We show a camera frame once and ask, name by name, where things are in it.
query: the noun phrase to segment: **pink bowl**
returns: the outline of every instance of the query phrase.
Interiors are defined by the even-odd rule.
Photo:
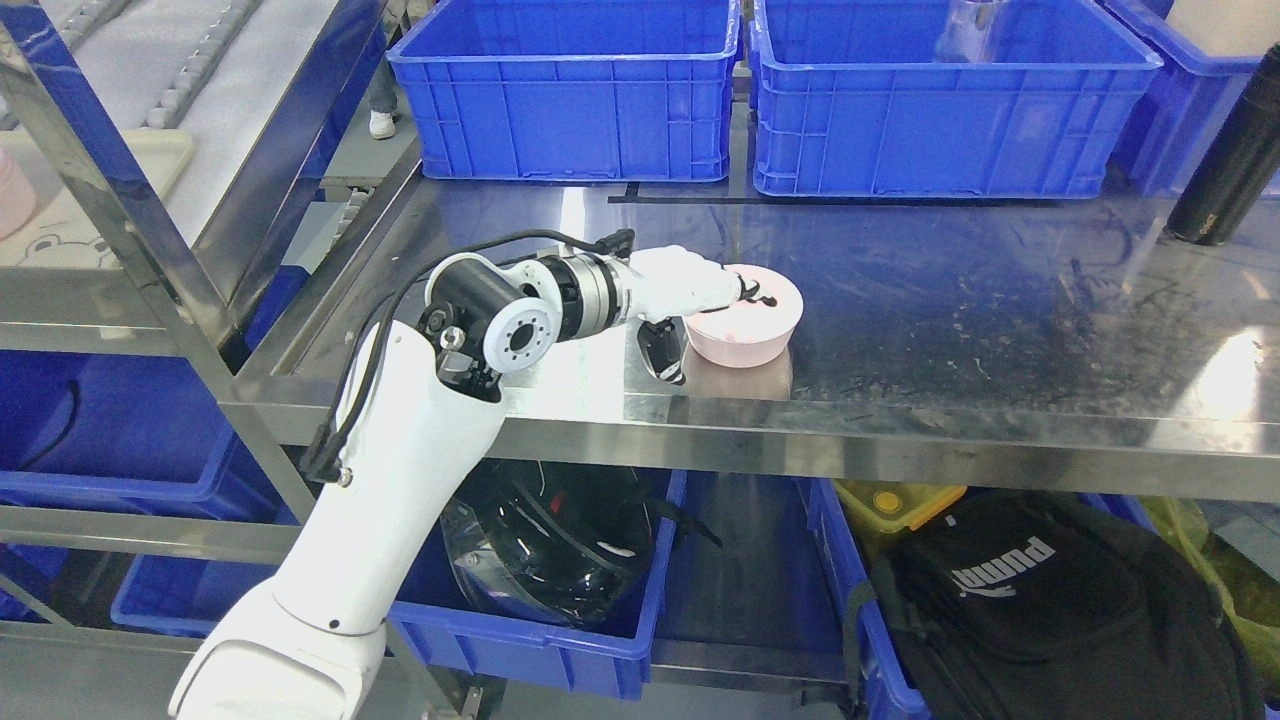
[[[685,318],[689,343],[699,355],[726,368],[755,368],[773,360],[787,347],[804,300],[787,278],[768,268],[724,265],[746,279],[760,283],[764,295],[777,299],[773,307],[763,302],[735,302],[716,313]]]

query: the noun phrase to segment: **black backpack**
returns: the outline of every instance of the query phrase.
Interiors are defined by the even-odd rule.
[[[877,559],[845,618],[859,700],[872,597],[936,720],[1263,717],[1217,593],[1158,536],[1074,496],[982,493]]]

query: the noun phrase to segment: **black thermos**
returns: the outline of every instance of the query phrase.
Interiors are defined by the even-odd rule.
[[[1276,170],[1280,170],[1280,44],[1262,56],[1262,67],[1196,168],[1165,232],[1196,245],[1222,245]]]

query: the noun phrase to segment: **blue plastic crate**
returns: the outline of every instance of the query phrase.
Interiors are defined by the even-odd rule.
[[[831,480],[796,479],[809,512],[809,529],[826,561],[828,585],[836,607],[844,609],[849,593],[867,579],[854,536],[840,507]],[[1128,496],[1080,493],[1080,500],[1098,510],[1152,530],[1151,520],[1138,501]],[[869,720],[931,720],[924,697],[906,680],[879,605],[867,603],[858,615],[863,647],[863,674],[867,678]]]
[[[671,474],[667,500],[681,503],[686,474]],[[439,534],[419,555],[389,620],[428,665],[522,680],[563,691],[639,700],[662,611],[675,525],[662,520],[653,568],[595,632],[468,610]]]
[[[947,0],[756,0],[755,187],[1094,197],[1155,51],[1089,0],[1010,3],[998,61],[933,63]]]
[[[1120,135],[1116,164],[1143,195],[1180,195],[1262,58],[1206,55],[1165,22],[1174,0],[1102,0],[1102,5],[1165,60]],[[1280,173],[1263,195],[1280,197]]]
[[[70,553],[65,547],[0,544],[0,573],[42,601],[49,600],[50,583]],[[0,620],[38,623],[40,616],[12,594],[0,591]]]
[[[716,181],[741,0],[444,0],[388,54],[433,178]]]
[[[667,500],[681,503],[686,474],[671,474]],[[292,523],[282,516],[279,521]],[[389,620],[417,659],[470,673],[567,691],[636,700],[649,680],[649,648],[662,610],[675,527],[662,520],[653,568],[596,632],[573,630],[468,610],[439,532],[415,561]],[[140,556],[111,605],[113,621],[204,638],[269,565]]]
[[[305,279],[300,268],[278,274],[251,338]],[[247,521],[279,506],[180,357],[0,351],[0,502]]]

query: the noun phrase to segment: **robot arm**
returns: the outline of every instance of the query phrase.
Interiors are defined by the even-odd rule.
[[[652,324],[726,307],[758,290],[676,246],[637,251],[630,263],[562,252],[507,270],[479,255],[447,259],[428,279],[417,327],[393,322],[381,357],[374,331],[362,342],[338,405],[339,421],[357,413],[338,482],[320,493],[275,575],[246,593],[196,652],[169,715],[353,717],[410,565],[502,428],[502,375],[535,364],[557,341],[630,318]],[[659,364],[659,374],[678,375],[678,365],[672,373]],[[372,389],[353,407],[370,366]]]

